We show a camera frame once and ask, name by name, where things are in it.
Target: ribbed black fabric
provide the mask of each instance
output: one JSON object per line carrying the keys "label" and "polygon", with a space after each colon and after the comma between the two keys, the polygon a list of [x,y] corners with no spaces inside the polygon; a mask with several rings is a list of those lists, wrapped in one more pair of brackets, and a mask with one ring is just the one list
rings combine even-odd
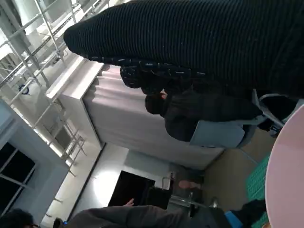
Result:
{"label": "ribbed black fabric", "polygon": [[73,25],[64,40],[90,59],[170,63],[209,81],[302,96],[303,30],[302,0],[135,0]]}

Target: metal railing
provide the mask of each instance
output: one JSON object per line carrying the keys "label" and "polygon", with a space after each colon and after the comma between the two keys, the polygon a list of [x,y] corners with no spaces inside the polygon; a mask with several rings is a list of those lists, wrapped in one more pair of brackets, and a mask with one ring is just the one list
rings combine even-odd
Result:
{"label": "metal railing", "polygon": [[[52,4],[50,4],[48,7],[46,7],[45,9],[42,9],[40,3],[38,0],[34,0],[36,3],[36,6],[39,10],[39,14],[37,14],[35,17],[33,17],[29,22],[27,22],[24,26],[20,27],[16,32],[14,32],[11,36],[8,37],[8,40],[6,40],[5,42],[3,42],[2,44],[0,44],[0,48],[3,47],[4,45],[9,45],[9,47],[11,48],[11,50],[13,51],[13,53],[20,59],[21,63],[18,64],[13,70],[10,71],[10,73],[0,82],[0,92],[2,93],[2,95],[4,95],[6,97],[6,99],[4,99],[8,105],[15,110],[22,118],[23,120],[42,138],[42,140],[44,140],[47,145],[52,148],[54,151],[56,151],[57,154],[59,154],[61,156],[61,158],[63,160],[65,160],[66,162],[68,162],[69,165],[69,173],[73,176],[75,176],[75,174],[71,171],[72,166],[75,164],[75,160],[77,159],[78,155],[80,152],[82,152],[85,156],[86,153],[83,149],[83,146],[85,144],[85,140],[83,138],[81,138],[81,136],[78,133],[78,130],[72,130],[71,127],[69,126],[69,124],[67,123],[67,118],[64,117],[64,107],[61,105],[60,101],[57,99],[59,95],[56,95],[53,99],[48,99],[47,96],[44,94],[45,98],[48,100],[48,105],[47,107],[44,109],[44,111],[37,117],[33,117],[31,116],[31,112],[28,111],[26,105],[20,100],[20,96],[26,91],[26,89],[28,88],[28,86],[30,84],[32,84],[33,82],[35,82],[38,85],[38,89],[42,90],[42,84],[39,81],[39,76],[41,76],[41,78],[44,80],[45,85],[47,88],[50,87],[50,84],[48,82],[47,77],[44,75],[43,70],[48,67],[50,65],[50,63],[52,61],[54,61],[55,58],[60,58],[62,60],[62,63],[64,64],[64,67],[66,67],[65,64],[65,60],[63,58],[62,50],[64,50],[66,48],[66,45],[64,43],[61,43],[60,45],[57,44],[57,40],[55,39],[55,35],[71,20],[73,19],[73,22],[76,23],[76,14],[80,12],[81,7],[79,8],[74,8],[72,5],[72,1],[69,1],[69,14],[70,16],[68,16],[66,18],[66,20],[64,20],[61,25],[52,32],[51,27],[48,24],[47,21],[47,17],[45,15],[45,13],[50,10],[56,3],[58,3],[61,0],[56,0],[54,1]],[[83,16],[85,17],[88,13],[90,13],[92,10],[94,9],[94,7],[90,7],[88,10],[86,10],[86,12],[84,12]],[[34,21],[36,21],[38,18],[42,18],[44,23],[47,26],[48,32],[49,32],[49,37],[44,40],[42,42],[42,44],[36,48],[36,50],[34,50],[32,53],[27,52],[28,56],[27,57],[23,57],[20,53],[18,53],[13,44],[11,43],[12,39],[15,38],[17,35],[19,34],[23,34],[24,29],[26,29],[29,25],[31,25]],[[38,53],[38,51],[40,51],[50,40],[52,40],[52,43],[55,46],[55,51],[50,55],[50,57],[48,58],[48,60],[42,65],[40,66],[39,63],[37,62],[37,60],[35,59],[34,55],[36,53]],[[31,61],[33,64],[35,64],[35,66],[37,67],[37,70],[34,72],[33,69],[29,66],[29,61]],[[9,81],[12,80],[14,77],[16,77],[17,72],[22,68],[25,67],[27,72],[30,75],[30,78],[28,78],[23,86],[22,89],[20,89],[17,93],[13,91],[12,87],[9,84]],[[41,123],[42,118],[45,116],[45,114],[50,110],[50,108],[52,106],[55,106],[55,110],[57,112],[57,116],[60,119],[60,126],[57,128],[57,130],[53,133],[50,134],[46,128],[44,127],[44,125]],[[73,147],[72,149],[70,147],[67,147],[65,149],[58,147],[58,144],[56,143],[56,137],[59,134],[59,132],[61,130],[67,130],[69,135],[71,135],[71,142],[70,143],[75,143],[75,147]],[[71,155],[74,151],[72,150],[76,150],[77,148],[78,151],[74,157],[74,159],[71,158]],[[28,179],[30,178],[30,176],[32,175],[34,169],[36,168],[36,165],[32,168],[32,170],[28,173],[27,177],[25,178],[25,180],[23,182],[17,181],[13,178],[10,178],[6,175],[4,175],[2,172],[5,169],[5,167],[9,164],[9,162],[11,161],[11,159],[16,155],[16,153],[18,152],[18,149],[16,149],[11,155],[10,157],[5,161],[5,163],[0,167],[0,178],[5,179],[7,181],[13,182],[17,185],[19,185],[19,188],[17,190],[17,192],[15,193],[15,195],[13,196],[13,198],[10,200],[10,202],[8,203],[8,205],[6,206],[6,208],[3,210],[2,214],[6,213],[6,211],[10,208],[11,204],[14,202],[14,200],[16,199],[16,197],[18,196],[18,194],[20,193],[20,191],[23,188],[26,189],[31,189],[28,185],[26,185]]]}

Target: green floor mat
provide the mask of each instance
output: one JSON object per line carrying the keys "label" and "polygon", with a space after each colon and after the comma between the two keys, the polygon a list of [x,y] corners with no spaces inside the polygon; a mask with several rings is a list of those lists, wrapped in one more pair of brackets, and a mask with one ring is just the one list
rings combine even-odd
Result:
{"label": "green floor mat", "polygon": [[[249,175],[246,180],[247,195],[249,201],[265,198],[265,178],[268,161],[269,156],[263,159],[263,161],[256,167],[256,169]],[[252,226],[252,228],[261,228],[267,222],[268,217],[265,213],[264,216]]]}

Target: hand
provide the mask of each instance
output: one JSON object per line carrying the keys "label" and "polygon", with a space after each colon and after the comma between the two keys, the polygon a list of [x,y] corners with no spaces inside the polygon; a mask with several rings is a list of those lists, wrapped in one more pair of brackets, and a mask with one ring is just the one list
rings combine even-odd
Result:
{"label": "hand", "polygon": [[129,202],[127,202],[124,206],[125,207],[132,207],[134,205],[134,199],[131,199]]}

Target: floor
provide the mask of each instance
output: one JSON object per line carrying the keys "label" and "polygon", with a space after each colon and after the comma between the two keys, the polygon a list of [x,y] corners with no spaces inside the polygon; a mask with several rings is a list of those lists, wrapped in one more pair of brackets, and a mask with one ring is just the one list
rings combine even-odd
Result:
{"label": "floor", "polygon": [[[266,157],[275,142],[265,131],[257,130],[243,149],[257,162]],[[246,178],[255,164],[238,149],[226,150],[207,168],[204,197],[207,202],[216,196],[224,210],[238,209],[247,202]]]}

